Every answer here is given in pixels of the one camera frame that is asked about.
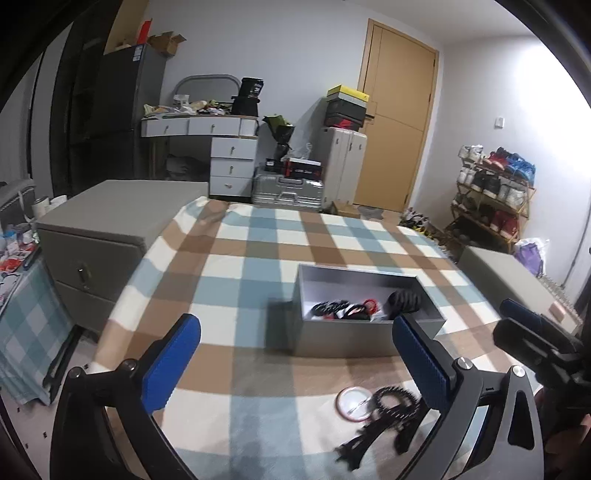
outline wooden door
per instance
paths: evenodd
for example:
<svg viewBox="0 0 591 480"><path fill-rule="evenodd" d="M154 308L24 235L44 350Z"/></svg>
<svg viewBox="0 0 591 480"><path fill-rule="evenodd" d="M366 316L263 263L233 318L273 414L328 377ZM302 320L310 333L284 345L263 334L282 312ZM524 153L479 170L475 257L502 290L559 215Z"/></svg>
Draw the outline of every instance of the wooden door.
<svg viewBox="0 0 591 480"><path fill-rule="evenodd" d="M368 42L360 87L375 118L363 129L368 144L355 203L402 212L427 135L437 52L373 21Z"/></svg>

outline gray nightstand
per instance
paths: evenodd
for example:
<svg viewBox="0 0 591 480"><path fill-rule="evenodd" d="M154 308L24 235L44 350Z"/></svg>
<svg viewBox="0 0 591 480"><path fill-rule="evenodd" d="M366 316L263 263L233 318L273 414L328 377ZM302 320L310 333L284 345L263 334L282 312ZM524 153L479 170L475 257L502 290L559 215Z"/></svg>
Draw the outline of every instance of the gray nightstand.
<svg viewBox="0 0 591 480"><path fill-rule="evenodd" d="M37 223L43 257L75 323L99 334L140 260L207 183L107 180Z"/></svg>

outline aluminum suitcase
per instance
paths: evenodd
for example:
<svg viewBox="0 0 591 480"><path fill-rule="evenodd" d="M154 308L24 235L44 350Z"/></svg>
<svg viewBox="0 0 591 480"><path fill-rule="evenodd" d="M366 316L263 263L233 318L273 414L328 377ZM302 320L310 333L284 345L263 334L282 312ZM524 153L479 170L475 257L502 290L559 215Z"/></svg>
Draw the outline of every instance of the aluminum suitcase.
<svg viewBox="0 0 591 480"><path fill-rule="evenodd" d="M252 203L318 212L322 208L323 187L321 181L288 179L259 169L254 180Z"/></svg>

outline purple bag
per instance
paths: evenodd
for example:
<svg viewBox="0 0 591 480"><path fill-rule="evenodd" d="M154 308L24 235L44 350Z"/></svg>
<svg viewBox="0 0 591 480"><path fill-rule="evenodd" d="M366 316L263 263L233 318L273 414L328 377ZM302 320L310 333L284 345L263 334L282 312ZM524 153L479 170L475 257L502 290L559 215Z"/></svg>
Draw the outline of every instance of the purple bag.
<svg viewBox="0 0 591 480"><path fill-rule="evenodd" d="M536 244L517 247L513 256L536 277L542 274L544 262Z"/></svg>

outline refrigerator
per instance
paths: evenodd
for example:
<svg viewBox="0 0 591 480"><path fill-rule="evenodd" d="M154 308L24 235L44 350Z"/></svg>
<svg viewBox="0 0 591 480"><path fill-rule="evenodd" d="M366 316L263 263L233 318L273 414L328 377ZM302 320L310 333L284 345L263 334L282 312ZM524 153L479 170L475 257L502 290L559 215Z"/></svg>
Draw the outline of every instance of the refrigerator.
<svg viewBox="0 0 591 480"><path fill-rule="evenodd" d="M366 146L363 134L344 128L322 128L311 157L323 166L323 208L329 208L335 200L353 203Z"/></svg>
<svg viewBox="0 0 591 480"><path fill-rule="evenodd" d="M148 146L141 137L144 104L158 105L166 58L150 45L104 55L89 122L90 187L107 179L148 178Z"/></svg>

